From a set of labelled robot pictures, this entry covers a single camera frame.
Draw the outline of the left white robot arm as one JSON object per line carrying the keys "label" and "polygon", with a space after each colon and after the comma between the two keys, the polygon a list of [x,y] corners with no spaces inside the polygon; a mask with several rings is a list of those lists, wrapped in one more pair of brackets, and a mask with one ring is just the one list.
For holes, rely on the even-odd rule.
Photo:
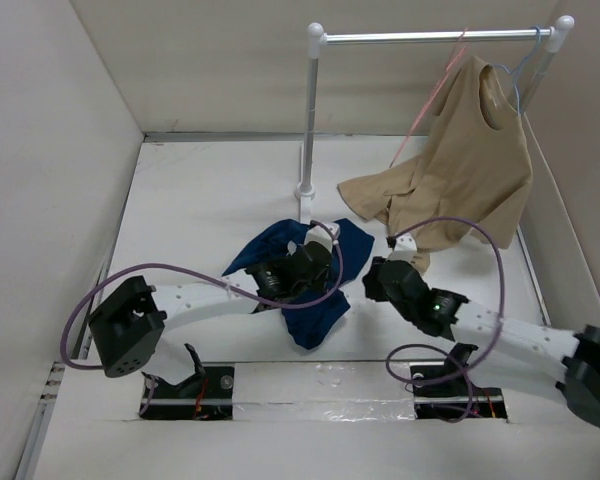
{"label": "left white robot arm", "polygon": [[[228,315],[280,308],[305,292],[323,292],[332,254],[311,241],[291,255],[260,262],[221,280],[220,287],[195,282],[151,286],[143,276],[124,280],[89,316],[104,375],[121,378],[140,371],[169,384],[181,396],[202,387],[201,362],[189,341],[179,346],[165,332]],[[188,354],[194,365],[184,362]]]}

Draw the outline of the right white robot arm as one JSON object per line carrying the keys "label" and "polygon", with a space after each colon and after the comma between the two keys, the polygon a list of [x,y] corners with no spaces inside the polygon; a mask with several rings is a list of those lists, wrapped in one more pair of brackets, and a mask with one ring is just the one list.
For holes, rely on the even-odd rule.
{"label": "right white robot arm", "polygon": [[453,343],[442,367],[416,379],[422,397],[470,387],[517,390],[562,404],[600,428],[600,328],[553,329],[508,318],[466,296],[429,287],[410,263],[373,259],[365,295],[388,302],[418,330]]}

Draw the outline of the pink wire hanger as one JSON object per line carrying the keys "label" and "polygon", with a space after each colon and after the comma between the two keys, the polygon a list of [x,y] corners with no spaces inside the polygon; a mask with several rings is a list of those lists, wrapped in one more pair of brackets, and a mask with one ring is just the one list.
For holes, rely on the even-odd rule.
{"label": "pink wire hanger", "polygon": [[455,65],[464,57],[465,52],[466,52],[466,47],[463,46],[462,43],[464,41],[464,38],[465,38],[467,32],[468,32],[468,28],[465,27],[462,30],[462,33],[460,34],[459,38],[456,40],[456,42],[454,44],[454,48],[451,51],[451,53],[448,57],[447,63],[444,67],[442,76],[434,84],[433,88],[429,92],[429,95],[428,95],[425,103],[423,104],[419,113],[415,116],[413,122],[411,123],[409,130],[406,132],[400,146],[396,150],[396,153],[394,154],[394,157],[391,160],[389,167],[393,167],[397,163],[397,160],[400,158],[400,155],[401,155],[404,147],[406,146],[406,144],[410,140],[410,138],[413,136],[414,132],[417,130],[417,128],[420,125],[420,123],[422,122],[422,120],[425,118],[428,110],[431,108],[432,104],[434,103],[434,100],[438,96],[442,87],[444,86],[444,84],[446,83],[450,74],[452,73],[453,69],[455,68]]}

